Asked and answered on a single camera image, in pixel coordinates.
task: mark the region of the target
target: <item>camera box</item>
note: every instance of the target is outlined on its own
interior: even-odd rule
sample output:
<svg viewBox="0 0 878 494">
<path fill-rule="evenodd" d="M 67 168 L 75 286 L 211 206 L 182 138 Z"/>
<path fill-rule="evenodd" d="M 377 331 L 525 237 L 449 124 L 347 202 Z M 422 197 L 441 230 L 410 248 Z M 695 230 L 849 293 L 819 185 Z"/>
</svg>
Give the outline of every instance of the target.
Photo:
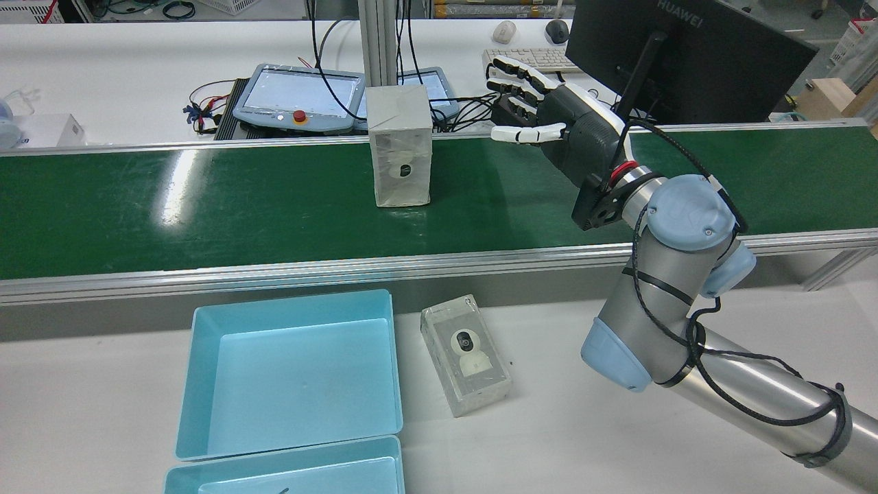
<svg viewBox="0 0 878 494">
<path fill-rule="evenodd" d="M 366 88 L 369 145 L 378 207 L 430 202 L 433 118 L 422 85 Z"/>
<path fill-rule="evenodd" d="M 472 295 L 424 309 L 421 334 L 455 417 L 509 393 L 512 378 Z"/>
</svg>

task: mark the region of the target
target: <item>mouse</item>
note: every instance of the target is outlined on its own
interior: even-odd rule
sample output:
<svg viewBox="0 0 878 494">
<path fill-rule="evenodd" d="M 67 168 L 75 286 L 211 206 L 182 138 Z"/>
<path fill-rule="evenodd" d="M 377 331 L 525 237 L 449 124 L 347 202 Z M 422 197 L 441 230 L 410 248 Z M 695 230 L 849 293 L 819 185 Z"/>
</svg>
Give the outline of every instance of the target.
<svg viewBox="0 0 878 494">
<path fill-rule="evenodd" d="M 496 28 L 494 28 L 491 39 L 497 41 L 498 43 L 506 45 L 509 43 L 514 35 L 515 23 L 511 20 L 504 20 L 503 22 L 499 23 Z"/>
<path fill-rule="evenodd" d="M 552 43 L 560 45 L 570 38 L 570 29 L 563 19 L 554 18 L 546 25 L 546 36 Z"/>
</svg>

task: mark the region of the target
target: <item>white box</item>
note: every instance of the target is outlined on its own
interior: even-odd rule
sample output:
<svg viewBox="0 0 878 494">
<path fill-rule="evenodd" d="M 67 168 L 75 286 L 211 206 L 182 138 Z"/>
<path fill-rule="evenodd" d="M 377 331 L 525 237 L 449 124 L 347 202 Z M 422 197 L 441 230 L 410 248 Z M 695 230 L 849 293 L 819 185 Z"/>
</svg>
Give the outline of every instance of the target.
<svg viewBox="0 0 878 494">
<path fill-rule="evenodd" d="M 424 309 L 421 335 L 452 415 L 461 417 L 508 395 L 512 377 L 471 294 Z"/>
<path fill-rule="evenodd" d="M 21 129 L 21 139 L 14 149 L 68 148 L 82 146 L 85 132 L 69 113 L 12 117 Z"/>
<path fill-rule="evenodd" d="M 378 207 L 430 202 L 433 118 L 422 85 L 366 88 L 369 145 Z"/>
</svg>

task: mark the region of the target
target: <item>monitor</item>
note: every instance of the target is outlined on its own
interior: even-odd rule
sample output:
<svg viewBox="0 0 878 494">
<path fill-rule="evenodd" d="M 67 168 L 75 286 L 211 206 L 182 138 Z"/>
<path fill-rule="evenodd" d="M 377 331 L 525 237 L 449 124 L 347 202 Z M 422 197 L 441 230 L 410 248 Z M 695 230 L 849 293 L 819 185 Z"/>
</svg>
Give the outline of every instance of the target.
<svg viewBox="0 0 878 494">
<path fill-rule="evenodd" d="M 719 0 L 579 0 L 566 50 L 662 124 L 765 121 L 816 53 Z"/>
</svg>

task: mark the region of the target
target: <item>blue joint cap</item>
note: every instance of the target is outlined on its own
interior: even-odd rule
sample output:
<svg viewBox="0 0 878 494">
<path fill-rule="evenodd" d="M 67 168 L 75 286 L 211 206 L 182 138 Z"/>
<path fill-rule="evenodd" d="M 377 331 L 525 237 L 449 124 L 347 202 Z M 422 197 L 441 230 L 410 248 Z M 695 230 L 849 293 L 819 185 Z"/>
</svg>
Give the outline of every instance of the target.
<svg viewBox="0 0 878 494">
<path fill-rule="evenodd" d="M 715 247 L 735 226 L 735 215 L 701 175 L 665 182 L 650 198 L 647 214 L 650 232 L 678 251 Z"/>
<path fill-rule="evenodd" d="M 732 288 L 750 274 L 756 267 L 756 256 L 744 244 L 725 259 L 725 262 L 713 268 L 707 281 L 704 282 L 701 294 L 704 298 L 716 298 Z"/>
<path fill-rule="evenodd" d="M 592 369 L 631 391 L 639 393 L 652 381 L 640 360 L 598 317 L 582 344 L 580 355 Z"/>
</svg>

